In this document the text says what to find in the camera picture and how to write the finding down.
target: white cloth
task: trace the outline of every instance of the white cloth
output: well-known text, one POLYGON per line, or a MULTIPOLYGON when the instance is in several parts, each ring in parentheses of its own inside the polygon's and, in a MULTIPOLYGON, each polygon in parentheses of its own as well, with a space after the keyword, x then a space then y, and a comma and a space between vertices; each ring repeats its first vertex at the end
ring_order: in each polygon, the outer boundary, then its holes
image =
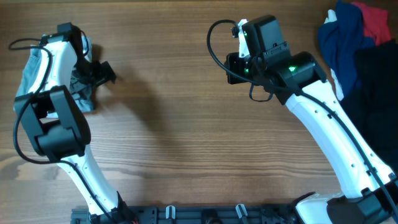
MULTIPOLYGON (((335 21, 337 21, 336 12, 330 9, 328 11, 328 17, 325 19, 325 23, 335 22, 335 21)), ((330 69, 330 72, 331 72, 331 77, 335 81, 336 96, 337 96, 338 100, 341 101, 344 98, 343 90, 341 89, 341 85, 338 82, 335 71, 333 71, 333 69, 330 69)))

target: wood grain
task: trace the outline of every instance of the wood grain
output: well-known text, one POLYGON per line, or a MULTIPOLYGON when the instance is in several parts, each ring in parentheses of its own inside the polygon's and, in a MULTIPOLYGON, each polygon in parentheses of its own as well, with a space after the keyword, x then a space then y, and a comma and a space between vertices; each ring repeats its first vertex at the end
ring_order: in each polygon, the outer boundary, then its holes
MULTIPOLYGON (((396 4, 373 2, 391 11, 396 4)), ((133 1, 0 5, 0 223, 68 223, 83 197, 57 166, 20 159, 12 110, 28 52, 21 37, 53 33, 72 21, 118 75, 97 89, 86 114, 92 149, 106 178, 130 205, 232 205, 288 202, 316 190, 339 191, 311 135, 276 99, 255 103, 249 85, 228 85, 206 48, 219 19, 275 15, 292 53, 308 51, 325 70, 317 28, 334 1, 133 1)), ((391 26, 393 34, 397 27, 391 26)), ((238 50, 229 26, 213 34, 224 60, 238 50)), ((256 98, 266 97, 261 91, 256 98)), ((20 145, 31 150, 23 131, 20 145)))

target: wire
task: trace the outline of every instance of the wire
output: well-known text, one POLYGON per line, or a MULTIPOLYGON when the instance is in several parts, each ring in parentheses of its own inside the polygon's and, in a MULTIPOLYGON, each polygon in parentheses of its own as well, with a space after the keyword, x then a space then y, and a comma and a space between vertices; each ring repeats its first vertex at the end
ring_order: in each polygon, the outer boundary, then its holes
POLYGON ((25 161, 27 162, 31 162, 33 164, 40 164, 40 165, 44 165, 44 164, 56 164, 56 163, 62 163, 62 164, 67 164, 70 165, 72 167, 72 169, 77 173, 77 175, 79 176, 81 182, 83 183, 83 185, 85 186, 85 188, 87 189, 88 193, 90 194, 91 198, 95 201, 95 203, 97 204, 97 206, 101 209, 101 211, 106 215, 106 217, 113 221, 114 223, 116 223, 116 221, 113 219, 113 217, 111 217, 107 211, 105 210, 105 208, 102 206, 102 204, 100 204, 100 202, 98 201, 98 199, 96 198, 96 195, 93 193, 93 191, 90 189, 90 186, 88 186, 85 178, 82 176, 82 174, 80 173, 80 171, 77 169, 77 166, 75 164, 72 164, 71 162, 68 161, 58 161, 58 162, 50 162, 50 161, 37 161, 34 159, 31 159, 29 157, 27 157, 21 150, 21 148, 19 147, 19 143, 18 143, 18 127, 19 127, 19 123, 21 122, 21 118, 22 115, 24 114, 26 108, 29 106, 29 104, 32 102, 32 100, 37 97, 37 95, 40 93, 40 91, 44 88, 46 82, 47 82, 47 78, 49 77, 50 74, 50 69, 51 69, 51 64, 52 64, 52 54, 51 52, 46 49, 43 46, 27 46, 27 47, 12 47, 14 44, 18 43, 18 42, 22 42, 22 41, 27 41, 27 40, 34 40, 34 41, 41 41, 40 39, 35 39, 35 38, 23 38, 23 39, 17 39, 13 42, 11 42, 11 44, 9 44, 8 49, 9 50, 28 50, 28 49, 40 49, 40 50, 44 50, 48 57, 49 57, 49 62, 47 64, 47 68, 45 69, 44 72, 44 77, 42 82, 40 83, 39 88, 30 95, 30 97, 28 98, 28 100, 22 105, 22 108, 20 110, 20 112, 17 115, 17 118, 15 120, 14 123, 14 130, 12 133, 12 138, 14 141, 14 147, 15 150, 17 151, 18 155, 23 158, 25 161))
POLYGON ((275 90, 279 90, 279 91, 286 91, 286 92, 289 92, 289 93, 293 93, 293 94, 296 94, 297 96, 304 96, 304 97, 308 98, 309 100, 312 100, 313 102, 315 102, 319 106, 321 106, 324 110, 326 110, 333 118, 336 119, 337 123, 344 129, 344 131, 346 132, 348 137, 351 139, 351 141, 353 142, 353 144, 357 148, 359 154, 361 155, 362 159, 364 160, 364 164, 368 167, 370 173, 373 175, 373 177, 376 180, 377 184, 379 184, 381 190, 383 191, 384 195, 386 196, 386 198, 387 198, 387 200, 388 200, 393 212, 395 213, 395 215, 398 216, 398 209, 397 209, 397 207, 396 207, 396 205, 395 205, 390 193, 387 191, 386 186, 384 186, 384 184, 382 183, 382 180, 380 179, 380 177, 376 173, 376 169, 372 166, 371 162, 369 161, 369 159, 366 156, 365 152, 363 151, 362 147, 359 145, 359 142, 354 137, 353 133, 349 130, 349 128, 345 125, 345 123, 338 117, 338 115, 333 110, 331 110, 329 107, 327 107, 320 100, 316 99, 314 96, 305 93, 301 89, 297 89, 296 90, 296 89, 293 89, 293 88, 281 87, 281 86, 271 85, 271 84, 268 84, 268 83, 260 83, 260 82, 257 82, 255 80, 251 80, 251 79, 248 79, 246 77, 242 77, 241 75, 238 75, 237 73, 234 73, 231 70, 229 70, 228 68, 226 68, 218 60, 218 58, 214 54, 213 50, 211 49, 210 37, 211 37, 211 32, 213 31, 214 27, 216 27, 218 24, 222 24, 222 23, 234 24, 235 27, 239 28, 238 24, 235 21, 232 21, 232 20, 229 20, 229 19, 220 20, 220 21, 215 22, 213 25, 211 25, 211 27, 209 28, 209 31, 207 33, 206 42, 207 42, 207 49, 209 50, 209 53, 210 53, 211 57, 214 59, 214 61, 223 70, 225 70, 226 72, 228 72, 229 74, 233 75, 236 78, 240 78, 241 80, 249 82, 249 83, 252 83, 254 85, 261 85, 261 86, 264 86, 266 88, 274 89, 274 91, 273 91, 274 93, 275 93, 275 90))
POLYGON ((85 33, 84 31, 82 31, 82 30, 80 30, 80 32, 85 36, 87 50, 86 50, 86 52, 83 54, 83 56, 86 56, 86 55, 88 54, 88 52, 90 51, 90 47, 88 46, 88 39, 87 39, 86 33, 85 33))

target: black cloth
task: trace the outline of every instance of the black cloth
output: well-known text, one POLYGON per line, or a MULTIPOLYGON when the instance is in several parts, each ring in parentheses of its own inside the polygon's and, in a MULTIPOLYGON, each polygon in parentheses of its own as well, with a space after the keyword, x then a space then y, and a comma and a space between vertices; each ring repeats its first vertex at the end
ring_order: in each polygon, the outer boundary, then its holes
POLYGON ((398 170, 398 45, 358 50, 354 62, 362 86, 341 106, 372 150, 398 170))

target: black base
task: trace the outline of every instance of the black base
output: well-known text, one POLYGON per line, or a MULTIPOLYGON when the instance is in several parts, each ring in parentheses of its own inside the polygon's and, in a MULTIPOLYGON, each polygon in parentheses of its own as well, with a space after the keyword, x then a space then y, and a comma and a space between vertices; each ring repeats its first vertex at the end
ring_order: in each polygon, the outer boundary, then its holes
MULTIPOLYGON (((214 210, 223 224, 244 223, 238 218, 235 207, 179 207, 176 208, 175 220, 167 220, 166 208, 129 207, 139 219, 140 224, 205 224, 203 211, 214 210)), ((284 224, 299 223, 291 204, 268 204, 246 207, 248 224, 284 224)), ((89 224, 87 209, 72 210, 71 224, 89 224)))

